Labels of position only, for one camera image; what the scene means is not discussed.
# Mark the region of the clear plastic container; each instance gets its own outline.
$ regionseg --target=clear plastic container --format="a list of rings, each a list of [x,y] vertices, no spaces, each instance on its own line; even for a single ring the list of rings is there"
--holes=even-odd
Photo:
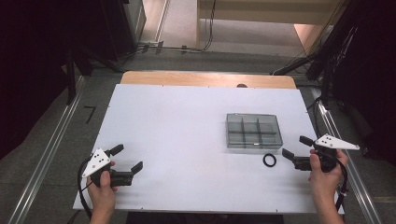
[[[228,148],[280,149],[282,145],[275,115],[227,114]]]

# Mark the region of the metal rail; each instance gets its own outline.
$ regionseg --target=metal rail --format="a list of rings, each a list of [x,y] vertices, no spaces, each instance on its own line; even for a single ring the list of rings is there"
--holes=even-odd
[[[81,98],[85,82],[86,80],[83,76],[78,79],[76,87],[77,95],[71,104],[66,106],[64,113],[62,114],[61,119],[59,120],[55,131],[53,132],[52,137],[49,140],[43,155],[41,156],[40,161],[38,162],[32,176],[23,189],[20,200],[18,201],[14,212],[8,220],[8,224],[19,224],[24,222],[27,213],[29,212],[29,209],[35,199],[35,196],[38,193],[41,183],[43,182],[44,177],[50,168],[50,164],[58,149],[58,146],[64,137],[64,132],[67,129],[70,119],[73,117],[79,99]]]
[[[314,96],[315,99],[318,98],[320,96],[320,90],[312,89],[312,95]],[[322,103],[319,103],[318,107],[319,107],[320,115],[323,118],[324,124],[326,125],[329,134],[336,138],[342,139],[341,134],[338,132],[337,127],[335,126],[335,122],[332,119],[331,111],[326,110],[325,106]],[[353,162],[347,150],[345,150],[345,153],[349,157],[349,162],[346,167],[346,170],[348,172],[349,183],[352,186],[353,191],[355,192],[356,198],[358,199],[358,202],[361,206],[361,211],[363,212],[367,223],[381,224],[382,223],[381,217],[379,216],[378,212],[375,209],[373,200],[367,188],[365,187],[363,180],[361,179],[361,176],[359,175],[355,163]]]
[[[163,4],[163,13],[161,14],[160,24],[158,24],[157,33],[155,34],[155,41],[160,41],[161,33],[163,32],[163,24],[165,22],[166,13],[168,12],[170,0],[165,0]]]

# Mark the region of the o-ring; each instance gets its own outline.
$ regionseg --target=o-ring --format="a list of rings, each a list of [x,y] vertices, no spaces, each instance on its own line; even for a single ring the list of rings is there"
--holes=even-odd
[[[267,161],[265,160],[267,158],[267,156],[272,157],[274,159],[274,164],[268,164]],[[267,153],[264,155],[264,157],[262,158],[262,162],[264,162],[264,164],[268,167],[273,167],[276,164],[276,157],[271,154],[271,153]]]

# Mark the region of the wire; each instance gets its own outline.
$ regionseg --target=wire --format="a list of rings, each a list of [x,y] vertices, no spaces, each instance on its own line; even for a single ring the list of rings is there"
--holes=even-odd
[[[76,220],[76,217],[78,216],[79,212],[81,212],[81,210],[78,210],[72,217],[70,217],[70,219],[67,221],[67,224],[73,224],[73,222]]]
[[[125,55],[124,57],[122,57],[122,59],[124,59],[124,60],[121,63],[118,63],[116,66],[118,68],[124,66],[128,62],[128,60],[131,59],[132,56],[134,56],[138,53],[143,53],[143,48],[137,49],[135,52]],[[91,66],[93,66],[94,68],[107,68],[106,66],[96,65],[97,63],[99,63],[99,62],[93,62],[93,63],[91,63]]]
[[[296,87],[297,87],[297,88],[298,88],[298,87],[311,87],[311,88],[316,88],[316,89],[320,89],[320,88],[321,88],[321,86],[319,86],[319,85],[313,85],[313,84],[296,85]]]
[[[327,21],[327,23],[326,23],[326,25],[325,25],[324,27],[327,27],[327,26],[330,24],[330,22],[331,22],[332,19],[334,18],[335,14],[336,14],[336,12],[338,11],[338,9],[339,9],[340,6],[341,6],[341,2],[338,3],[337,7],[336,7],[336,8],[334,9],[334,11],[332,12],[332,15],[330,16],[329,20]],[[307,52],[308,50],[312,49],[312,48],[318,43],[318,41],[320,41],[320,43],[321,43],[322,39],[323,39],[324,37],[327,37],[330,33],[331,33],[331,31],[330,31],[330,32],[327,32],[327,33],[324,35],[323,32],[322,32],[321,35],[320,35],[320,37],[317,38],[317,39],[315,40],[315,42],[314,42],[311,46],[309,46],[309,47],[306,48],[306,49],[303,49],[303,51],[301,51],[301,52],[300,52],[299,54],[297,54],[294,58],[292,58],[285,66],[283,66],[283,67],[281,67],[281,68],[279,68],[279,69],[276,69],[276,70],[272,73],[272,76],[274,75],[275,72],[277,72],[277,71],[279,71],[279,70],[281,70],[281,69],[283,69],[283,68],[289,66],[291,63],[294,63],[294,62],[296,61],[296,59],[298,58],[298,56],[300,56],[302,53],[305,53],[305,52]]]
[[[215,19],[215,11],[216,11],[216,2],[217,0],[213,1],[212,5],[212,12],[210,15],[210,22],[209,22],[209,39],[203,49],[197,49],[197,48],[175,48],[175,47],[158,47],[158,46],[149,46],[148,49],[175,49],[175,50],[180,50],[180,51],[188,51],[188,52],[204,52],[207,51],[210,46],[212,45],[213,41],[213,20]]]
[[[82,206],[84,207],[85,212],[87,213],[88,217],[89,217],[90,220],[91,220],[92,213],[91,213],[90,207],[87,205],[87,202],[85,201],[85,198],[84,198],[84,195],[82,194],[82,191],[83,191],[84,189],[86,189],[87,187],[89,187],[93,182],[91,182],[89,185],[87,185],[84,189],[81,189],[81,172],[82,172],[82,168],[83,168],[84,165],[85,165],[86,163],[88,163],[88,161],[90,161],[90,160],[91,160],[91,157],[85,159],[84,162],[79,166],[79,168],[78,168],[77,182],[78,182],[78,194],[79,194],[79,198],[80,198],[80,200],[81,200],[81,204],[82,204]],[[78,211],[67,221],[67,224],[72,224],[72,223],[75,221],[76,217],[78,216],[79,212],[81,212],[81,210],[78,210]]]
[[[335,203],[335,208],[337,209],[337,211],[340,209],[341,204],[344,201],[344,198],[347,196],[347,168],[345,167],[345,165],[340,162],[337,158],[324,153],[324,152],[317,152],[319,156],[324,156],[327,157],[328,159],[335,161],[336,163],[338,163],[340,165],[341,168],[341,172],[343,174],[344,180],[343,180],[343,184],[340,188],[340,191],[338,192],[338,199],[337,202]]]
[[[312,103],[312,105],[309,105],[307,108],[306,108],[306,110],[309,110],[317,101],[319,101],[320,100],[320,96],[317,98],[317,99],[315,99],[314,100],[314,103]]]
[[[315,129],[317,131],[317,136],[320,137],[320,136],[322,136],[322,134],[320,133],[320,129],[318,126],[318,105],[319,105],[319,101],[315,102],[315,105],[313,107],[313,110],[314,110],[313,112],[314,112]]]
[[[84,189],[87,189],[93,182],[91,181],[91,183],[89,185],[87,185]]]
[[[84,207],[85,213],[87,213],[88,217],[91,220],[92,217],[92,212],[90,210],[90,207],[87,205],[87,202],[85,201],[84,195],[82,194],[82,188],[81,188],[81,173],[82,173],[82,168],[86,163],[88,163],[91,160],[91,157],[87,158],[84,160],[84,162],[79,166],[78,168],[78,176],[77,176],[77,182],[78,182],[78,194],[79,198],[81,200],[81,204]]]

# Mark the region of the white tabletop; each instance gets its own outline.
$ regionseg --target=white tabletop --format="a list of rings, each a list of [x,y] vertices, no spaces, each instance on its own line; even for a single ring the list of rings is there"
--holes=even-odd
[[[262,151],[227,148],[228,113],[276,115],[283,147],[309,155],[299,136],[315,132],[298,90],[117,85],[92,151],[124,144],[113,168],[129,171],[139,161],[144,168],[119,188],[116,209],[315,213],[309,172],[295,170],[281,149],[266,151],[277,159],[269,168]],[[82,209],[78,196],[74,208]]]

